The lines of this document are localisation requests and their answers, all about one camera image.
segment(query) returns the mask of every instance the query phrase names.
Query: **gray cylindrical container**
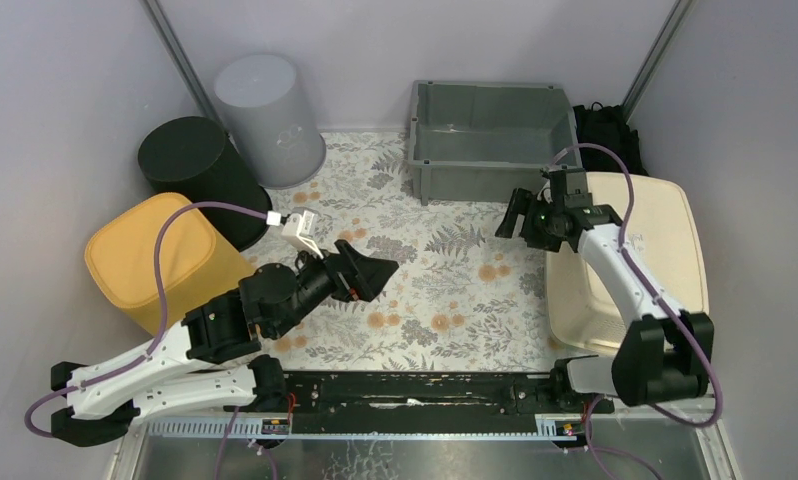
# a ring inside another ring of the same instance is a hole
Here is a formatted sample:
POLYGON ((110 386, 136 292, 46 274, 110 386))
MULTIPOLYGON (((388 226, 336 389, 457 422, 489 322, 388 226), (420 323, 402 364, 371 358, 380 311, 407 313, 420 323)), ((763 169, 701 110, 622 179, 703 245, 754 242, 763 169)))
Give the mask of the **gray cylindrical container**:
POLYGON ((276 55, 241 58, 216 77, 214 92, 258 183, 295 187, 319 172, 325 140, 292 63, 276 55))

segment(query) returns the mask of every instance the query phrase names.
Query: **gray wall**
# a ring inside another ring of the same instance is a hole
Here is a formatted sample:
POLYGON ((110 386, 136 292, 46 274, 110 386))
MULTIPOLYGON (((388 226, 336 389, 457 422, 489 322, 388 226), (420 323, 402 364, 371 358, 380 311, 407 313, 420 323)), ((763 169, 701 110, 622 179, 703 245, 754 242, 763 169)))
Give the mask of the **gray wall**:
POLYGON ((83 249, 145 198, 143 136, 194 110, 138 1, 0 2, 0 480, 101 478, 113 445, 35 437, 22 414, 53 363, 147 338, 98 292, 83 249))
POLYGON ((747 480, 798 479, 798 0, 702 0, 634 115, 687 191, 747 480))
POLYGON ((165 0, 209 91, 257 52, 300 67, 321 128, 407 128, 418 79, 555 82, 621 103, 673 0, 165 0))

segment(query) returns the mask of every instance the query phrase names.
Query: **black trash can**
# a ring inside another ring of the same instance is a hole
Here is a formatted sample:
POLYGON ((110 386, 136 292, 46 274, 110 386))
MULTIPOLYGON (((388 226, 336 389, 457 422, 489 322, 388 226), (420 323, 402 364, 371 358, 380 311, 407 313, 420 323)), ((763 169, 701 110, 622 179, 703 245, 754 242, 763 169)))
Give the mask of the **black trash can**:
MULTIPOLYGON (((137 162, 157 193, 176 192, 192 202, 227 202, 260 212, 272 209, 269 195, 225 129, 208 118, 164 123, 143 140, 137 162)), ((268 229, 263 220, 237 212, 205 208, 202 213, 239 251, 254 245, 268 229)))

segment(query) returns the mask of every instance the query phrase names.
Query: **black backpack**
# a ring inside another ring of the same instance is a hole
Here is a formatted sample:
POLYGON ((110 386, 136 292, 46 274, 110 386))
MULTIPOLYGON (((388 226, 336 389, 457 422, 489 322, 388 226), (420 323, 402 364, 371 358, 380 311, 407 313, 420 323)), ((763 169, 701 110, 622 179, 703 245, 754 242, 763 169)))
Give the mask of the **black backpack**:
MULTIPOLYGON (((648 176, 640 160, 640 139, 637 130, 631 130, 619 105, 605 107, 593 102, 590 109, 584 105, 573 107, 576 115, 576 136, 579 142, 598 143, 614 151, 634 175, 648 176)), ((582 166, 589 172, 620 172, 614 159, 599 150, 583 148, 582 166)))

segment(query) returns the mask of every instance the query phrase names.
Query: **floral tablecloth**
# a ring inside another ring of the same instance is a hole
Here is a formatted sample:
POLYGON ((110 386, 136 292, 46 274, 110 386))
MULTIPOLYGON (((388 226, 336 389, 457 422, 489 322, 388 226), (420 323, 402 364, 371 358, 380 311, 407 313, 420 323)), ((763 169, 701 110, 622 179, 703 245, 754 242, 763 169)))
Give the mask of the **floral tablecloth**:
MULTIPOLYGON (((371 303, 326 301, 263 353, 285 369, 544 371, 573 351, 549 333, 543 253, 493 232, 504 204, 412 196, 399 133, 326 133, 328 157, 305 185, 270 191, 274 209, 320 213, 314 239, 338 238, 399 262, 371 303)), ((271 229, 244 255, 293 265, 271 229)))

